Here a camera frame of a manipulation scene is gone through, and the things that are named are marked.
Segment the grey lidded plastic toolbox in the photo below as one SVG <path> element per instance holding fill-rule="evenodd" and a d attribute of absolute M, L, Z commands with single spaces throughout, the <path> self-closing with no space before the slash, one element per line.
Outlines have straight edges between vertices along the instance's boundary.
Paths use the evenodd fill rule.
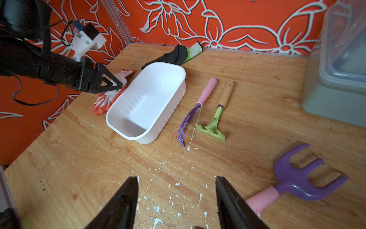
<path fill-rule="evenodd" d="M 302 109 L 366 126 L 366 2 L 337 1 L 309 56 Z"/>

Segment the wide purple fork pink handle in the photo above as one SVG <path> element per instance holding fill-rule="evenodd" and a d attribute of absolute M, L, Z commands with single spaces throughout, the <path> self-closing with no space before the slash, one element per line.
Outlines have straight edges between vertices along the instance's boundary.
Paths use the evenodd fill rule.
<path fill-rule="evenodd" d="M 308 143 L 300 144 L 277 159 L 274 164 L 277 184 L 246 200 L 246 204 L 255 214 L 262 212 L 285 192 L 289 192 L 303 200 L 317 201 L 328 196 L 348 181 L 348 175 L 341 174 L 324 187 L 317 187 L 310 183 L 308 179 L 309 173 L 323 165 L 325 163 L 324 160 L 317 158 L 301 169 L 295 168 L 289 162 L 292 156 L 308 147 L 310 147 Z"/>

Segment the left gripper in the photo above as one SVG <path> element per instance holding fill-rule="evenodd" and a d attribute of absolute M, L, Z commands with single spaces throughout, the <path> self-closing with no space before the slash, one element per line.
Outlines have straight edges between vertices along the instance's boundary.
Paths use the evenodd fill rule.
<path fill-rule="evenodd" d="M 123 88 L 123 83 L 103 64 L 94 63 L 89 58 L 82 58 L 77 62 L 62 55 L 51 55 L 47 62 L 40 65 L 40 79 L 89 93 L 104 93 Z"/>

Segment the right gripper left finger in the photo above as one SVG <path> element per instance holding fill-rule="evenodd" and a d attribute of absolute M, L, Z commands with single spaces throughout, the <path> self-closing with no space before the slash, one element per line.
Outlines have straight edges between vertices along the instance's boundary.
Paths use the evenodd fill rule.
<path fill-rule="evenodd" d="M 132 229 L 136 215 L 138 192 L 138 178 L 128 177 L 86 228 Z"/>

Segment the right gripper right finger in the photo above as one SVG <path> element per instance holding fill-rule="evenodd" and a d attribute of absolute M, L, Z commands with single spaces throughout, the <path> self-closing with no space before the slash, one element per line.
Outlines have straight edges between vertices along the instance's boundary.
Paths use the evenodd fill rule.
<path fill-rule="evenodd" d="M 267 229 L 224 177 L 216 177 L 218 216 L 222 229 Z"/>

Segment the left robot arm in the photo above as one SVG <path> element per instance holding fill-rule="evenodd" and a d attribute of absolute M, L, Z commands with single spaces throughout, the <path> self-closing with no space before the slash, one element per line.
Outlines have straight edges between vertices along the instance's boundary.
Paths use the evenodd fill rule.
<path fill-rule="evenodd" d="M 1 1 L 1 75 L 25 76 L 93 94 L 122 89 L 124 80 L 84 56 L 106 42 L 96 27 L 65 19 L 51 23 L 51 13 L 45 1 Z M 51 29 L 60 23 L 71 31 L 72 58 L 51 50 Z"/>

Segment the white plastic storage box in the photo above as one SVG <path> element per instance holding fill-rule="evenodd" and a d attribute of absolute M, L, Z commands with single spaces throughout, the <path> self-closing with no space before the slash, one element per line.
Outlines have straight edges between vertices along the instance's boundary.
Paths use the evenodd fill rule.
<path fill-rule="evenodd" d="M 185 95 L 185 78 L 181 66 L 148 65 L 110 107 L 107 125 L 127 140 L 153 142 Z"/>

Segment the red white work glove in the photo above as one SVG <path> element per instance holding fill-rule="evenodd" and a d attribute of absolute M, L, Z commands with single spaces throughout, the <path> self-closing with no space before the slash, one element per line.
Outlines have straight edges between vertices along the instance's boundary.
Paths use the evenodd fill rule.
<path fill-rule="evenodd" d="M 92 112 L 94 115 L 102 115 L 106 113 L 113 103 L 118 99 L 118 97 L 125 91 L 127 88 L 127 77 L 132 75 L 134 70 L 125 70 L 121 69 L 121 71 L 114 76 L 123 83 L 123 88 L 119 90 L 108 91 L 104 93 L 98 94 L 98 99 L 93 104 Z"/>

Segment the green rake wooden handle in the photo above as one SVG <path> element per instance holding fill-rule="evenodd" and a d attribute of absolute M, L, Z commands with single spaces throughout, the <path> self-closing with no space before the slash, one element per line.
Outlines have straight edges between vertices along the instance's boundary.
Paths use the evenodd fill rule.
<path fill-rule="evenodd" d="M 207 126 L 196 124 L 195 125 L 196 130 L 201 131 L 210 136 L 216 137 L 220 140 L 226 141 L 226 134 L 219 130 L 218 122 L 219 122 L 222 112 L 224 111 L 224 109 L 226 108 L 226 106 L 228 104 L 228 101 L 234 90 L 234 86 L 235 86 L 234 81 L 228 81 L 226 83 L 225 88 L 221 94 L 220 100 L 217 104 L 216 113 L 215 113 L 211 123 Z"/>

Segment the narrow purple rake pink handle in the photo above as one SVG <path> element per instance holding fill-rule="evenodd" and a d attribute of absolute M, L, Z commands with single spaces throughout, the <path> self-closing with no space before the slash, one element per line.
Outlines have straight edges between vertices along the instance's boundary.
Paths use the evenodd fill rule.
<path fill-rule="evenodd" d="M 178 133 L 178 141 L 179 141 L 179 143 L 181 144 L 182 147 L 185 146 L 185 143 L 184 143 L 184 138 L 185 138 L 184 130 L 185 130 L 185 128 L 192 121 L 192 119 L 194 118 L 197 110 L 203 106 L 203 104 L 206 102 L 206 100 L 212 94 L 213 90 L 217 86 L 217 83 L 218 83 L 218 81 L 217 81 L 216 78 L 211 78 L 208 81 L 206 87 L 202 91 L 202 93 L 201 93 L 198 101 L 196 102 L 195 106 L 188 112 L 185 119 L 180 124 L 177 133 Z"/>

